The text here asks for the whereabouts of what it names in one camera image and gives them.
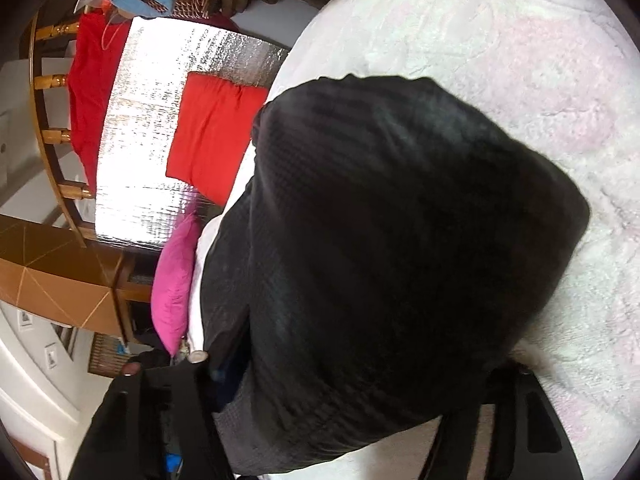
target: bed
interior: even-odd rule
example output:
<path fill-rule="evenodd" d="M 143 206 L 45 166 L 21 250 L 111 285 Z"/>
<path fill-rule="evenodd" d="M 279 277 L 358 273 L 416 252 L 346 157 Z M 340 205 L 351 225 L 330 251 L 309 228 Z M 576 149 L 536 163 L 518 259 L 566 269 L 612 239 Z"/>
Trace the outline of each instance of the bed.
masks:
<path fill-rule="evenodd" d="M 603 0 L 332 0 L 302 33 L 268 101 L 349 73 L 434 78 L 554 161 L 587 198 L 587 233 L 514 355 L 539 377 L 584 478 L 610 480 L 640 438 L 640 55 L 626 30 Z M 254 154 L 250 146 L 225 212 L 251 178 Z M 210 222 L 198 244 L 196 348 L 202 265 L 219 225 Z M 435 428 L 273 478 L 410 480 Z"/>

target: silver foil sheet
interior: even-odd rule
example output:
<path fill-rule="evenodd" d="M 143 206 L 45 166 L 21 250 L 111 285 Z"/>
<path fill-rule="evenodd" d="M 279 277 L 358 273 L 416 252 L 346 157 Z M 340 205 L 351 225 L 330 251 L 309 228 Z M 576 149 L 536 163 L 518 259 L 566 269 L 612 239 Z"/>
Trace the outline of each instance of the silver foil sheet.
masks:
<path fill-rule="evenodd" d="M 189 72 L 269 88 L 286 56 L 283 48 L 209 25 L 135 18 L 102 131 L 98 239 L 158 250 L 190 203 L 207 204 L 193 187 L 165 176 Z"/>

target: pink pillow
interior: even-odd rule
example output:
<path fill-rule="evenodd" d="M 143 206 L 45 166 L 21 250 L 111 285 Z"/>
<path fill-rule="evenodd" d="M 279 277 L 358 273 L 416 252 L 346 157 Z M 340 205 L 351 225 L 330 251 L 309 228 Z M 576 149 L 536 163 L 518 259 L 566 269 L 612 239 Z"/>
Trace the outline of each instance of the pink pillow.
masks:
<path fill-rule="evenodd" d="M 202 231 L 192 212 L 174 229 L 162 248 L 151 290 L 151 319 L 162 344 L 172 356 L 189 323 L 189 293 L 196 245 Z"/>

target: red square fabric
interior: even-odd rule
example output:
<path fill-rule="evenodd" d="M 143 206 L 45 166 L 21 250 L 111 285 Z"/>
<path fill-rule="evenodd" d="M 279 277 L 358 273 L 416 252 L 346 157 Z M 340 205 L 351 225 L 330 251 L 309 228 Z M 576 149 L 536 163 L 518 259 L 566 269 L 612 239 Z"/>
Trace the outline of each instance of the red square fabric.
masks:
<path fill-rule="evenodd" d="M 80 16 L 76 56 L 66 79 L 71 145 L 94 194 L 102 127 L 129 28 L 130 22 L 107 25 L 100 10 Z M 103 33 L 106 49 L 102 49 Z"/>
<path fill-rule="evenodd" d="M 190 72 L 166 176 L 191 184 L 212 202 L 225 205 L 249 145 L 254 116 L 267 94 L 266 88 Z"/>

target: black garment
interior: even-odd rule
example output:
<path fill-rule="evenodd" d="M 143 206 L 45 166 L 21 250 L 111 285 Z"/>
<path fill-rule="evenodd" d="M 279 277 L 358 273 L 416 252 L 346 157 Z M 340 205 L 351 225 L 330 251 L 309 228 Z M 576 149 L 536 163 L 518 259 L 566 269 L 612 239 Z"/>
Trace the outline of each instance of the black garment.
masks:
<path fill-rule="evenodd" d="M 561 170 L 430 79 L 312 81 L 253 138 L 202 281 L 206 347 L 250 312 L 252 364 L 216 417 L 238 474 L 477 400 L 588 223 Z"/>

